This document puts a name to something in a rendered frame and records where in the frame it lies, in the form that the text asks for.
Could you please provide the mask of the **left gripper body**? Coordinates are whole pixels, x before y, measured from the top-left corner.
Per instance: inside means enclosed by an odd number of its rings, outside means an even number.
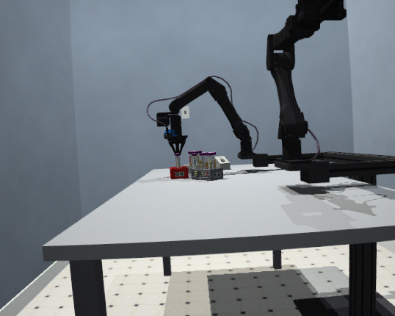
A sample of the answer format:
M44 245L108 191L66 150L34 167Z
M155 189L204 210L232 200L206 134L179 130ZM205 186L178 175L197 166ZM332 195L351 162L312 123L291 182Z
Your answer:
M302 0L302 19L317 20L307 21L309 24L320 24L323 21L341 21L347 16L347 10L344 9L344 0L340 0L338 4L338 16L335 18L319 18L317 15L317 0Z

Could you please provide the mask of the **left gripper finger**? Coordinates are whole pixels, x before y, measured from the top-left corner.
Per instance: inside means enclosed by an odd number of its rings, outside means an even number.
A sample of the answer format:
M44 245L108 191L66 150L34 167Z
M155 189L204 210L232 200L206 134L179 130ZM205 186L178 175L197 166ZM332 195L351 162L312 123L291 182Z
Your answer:
M332 10L337 0L317 0L317 15L319 18L326 18Z
M337 0L337 2L334 4L332 10L329 13L329 18L335 18L338 16L338 4L340 0Z

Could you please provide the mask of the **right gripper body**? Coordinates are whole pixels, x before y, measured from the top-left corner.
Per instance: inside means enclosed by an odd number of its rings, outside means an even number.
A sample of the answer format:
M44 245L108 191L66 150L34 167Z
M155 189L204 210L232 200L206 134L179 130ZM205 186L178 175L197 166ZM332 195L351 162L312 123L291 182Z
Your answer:
M186 140L187 135L182 135L182 131L181 131L181 126L170 126L171 129L168 130L169 133L173 133L173 136L168 140L169 141L182 141L182 140ZM182 136L182 137L179 137Z

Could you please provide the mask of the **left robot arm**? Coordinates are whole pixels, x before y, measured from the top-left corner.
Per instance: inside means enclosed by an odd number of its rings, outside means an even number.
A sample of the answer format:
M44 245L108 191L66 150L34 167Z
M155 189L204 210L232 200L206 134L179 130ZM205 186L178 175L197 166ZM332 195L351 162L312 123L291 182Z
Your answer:
M283 27L279 33L267 36L266 61L267 70L271 71L275 80L280 103L278 139L282 140L283 156L275 158L275 161L289 165L311 164L311 160L302 158L301 140L297 139L305 138L308 122L305 121L294 94L291 71L295 65L295 51L294 45L291 45L303 38L309 38L320 29L320 24L309 24L302 19L301 0L298 0L295 7L296 15L290 15L286 19L286 32ZM274 50L283 50L283 53L274 53Z

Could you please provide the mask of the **red rack with round wells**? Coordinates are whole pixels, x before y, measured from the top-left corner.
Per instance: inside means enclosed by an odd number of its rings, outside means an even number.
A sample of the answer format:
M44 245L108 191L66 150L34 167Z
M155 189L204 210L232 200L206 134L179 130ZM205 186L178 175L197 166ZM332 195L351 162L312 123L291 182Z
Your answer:
M171 179L185 179L185 178L189 178L188 167L183 166L181 168L177 168L177 167L171 167L171 168L170 168L170 178Z

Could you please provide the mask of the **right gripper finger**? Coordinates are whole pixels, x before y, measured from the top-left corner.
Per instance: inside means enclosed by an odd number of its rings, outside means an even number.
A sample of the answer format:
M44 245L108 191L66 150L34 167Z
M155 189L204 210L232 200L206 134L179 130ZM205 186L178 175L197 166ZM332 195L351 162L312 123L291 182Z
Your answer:
M177 149L175 150L175 148L174 148L174 146L173 146L173 144L175 144L175 141L171 141L171 142L168 142L168 143L170 144L170 146L171 146L171 148L173 149L174 153L178 153L178 152L177 152Z
M175 146L177 148L177 152L180 153L180 155L181 155L181 151L182 151L182 148L184 147L185 142L186 142L185 140L175 141ZM179 148L179 143L181 143L181 148Z

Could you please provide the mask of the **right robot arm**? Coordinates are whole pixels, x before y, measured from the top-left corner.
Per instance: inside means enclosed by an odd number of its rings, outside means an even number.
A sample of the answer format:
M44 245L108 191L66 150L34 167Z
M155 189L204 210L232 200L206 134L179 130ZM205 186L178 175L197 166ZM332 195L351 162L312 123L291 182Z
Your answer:
M212 89L210 89L209 85L211 85ZM186 92L184 95L172 101L169 105L169 110L171 112L158 112L156 115L156 120L158 116L158 121L162 122L166 126L180 126L181 116L175 114L178 114L180 109L207 91L209 91L214 100L217 101L217 103L221 106L223 112L231 124L233 133L238 139L241 140L241 151L239 154L242 156L256 155L256 153L253 153L252 151L252 141L250 141L252 138L249 135L250 132L247 126L244 125L240 120L231 102L229 101L227 96L228 93L226 92L225 87L211 77L208 77L205 79L205 82L200 83L190 91Z

